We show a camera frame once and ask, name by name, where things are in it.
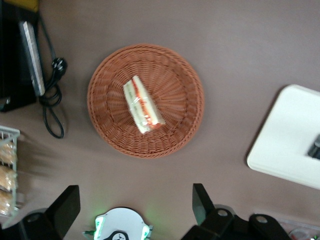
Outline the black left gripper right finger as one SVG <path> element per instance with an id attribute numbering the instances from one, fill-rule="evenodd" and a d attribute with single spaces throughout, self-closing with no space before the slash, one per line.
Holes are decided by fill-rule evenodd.
<path id="1" fill-rule="evenodd" d="M 196 225 L 182 237 L 183 240 L 232 240 L 234 215 L 225 207 L 215 207 L 205 187 L 192 187 L 192 210 Z"/>

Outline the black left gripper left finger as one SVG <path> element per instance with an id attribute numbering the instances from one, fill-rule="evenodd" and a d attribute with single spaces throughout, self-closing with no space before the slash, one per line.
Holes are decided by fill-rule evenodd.
<path id="1" fill-rule="evenodd" d="M 62 240 L 81 210 L 78 185 L 68 186 L 46 209 L 31 212 L 19 224 L 22 240 Z"/>

